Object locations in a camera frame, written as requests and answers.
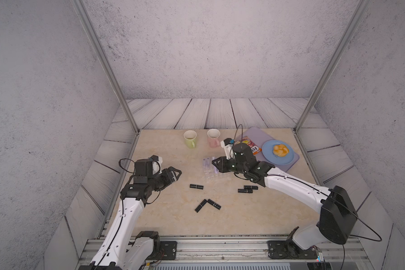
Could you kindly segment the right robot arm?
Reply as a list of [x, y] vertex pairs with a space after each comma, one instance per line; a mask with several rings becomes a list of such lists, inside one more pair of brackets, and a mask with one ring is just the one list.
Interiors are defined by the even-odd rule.
[[291, 231], [289, 241], [294, 246], [307, 250], [325, 241], [344, 245], [352, 236], [361, 218], [344, 188], [330, 189], [293, 177], [273, 164], [258, 161], [251, 148], [243, 143], [224, 146], [224, 150], [225, 156], [211, 162], [219, 172], [241, 174], [243, 180], [280, 191], [319, 214], [315, 225]]

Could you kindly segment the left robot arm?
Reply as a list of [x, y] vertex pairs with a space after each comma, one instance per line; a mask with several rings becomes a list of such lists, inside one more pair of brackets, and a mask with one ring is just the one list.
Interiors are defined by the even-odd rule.
[[149, 258], [160, 252], [156, 231], [140, 232], [132, 245], [131, 234], [148, 199], [179, 180], [182, 171], [172, 166], [163, 169], [162, 158], [156, 155], [134, 162], [134, 171], [120, 192], [117, 214], [101, 247], [89, 265], [81, 270], [141, 270]]

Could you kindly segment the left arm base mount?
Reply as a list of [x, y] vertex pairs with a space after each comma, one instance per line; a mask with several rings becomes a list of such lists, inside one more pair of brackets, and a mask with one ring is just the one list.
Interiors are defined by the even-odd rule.
[[143, 248], [143, 255], [146, 260], [152, 261], [174, 261], [177, 255], [176, 241], [161, 241], [157, 231], [141, 231], [136, 237], [134, 246], [137, 242], [152, 243], [152, 248]]

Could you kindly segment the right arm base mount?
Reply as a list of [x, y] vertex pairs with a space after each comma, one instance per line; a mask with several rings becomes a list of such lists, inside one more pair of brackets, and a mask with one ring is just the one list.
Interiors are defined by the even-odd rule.
[[298, 228], [299, 227], [294, 228], [286, 240], [267, 241], [268, 257], [270, 259], [316, 260], [318, 258], [318, 253], [314, 247], [303, 250], [293, 242], [293, 235], [296, 233]]

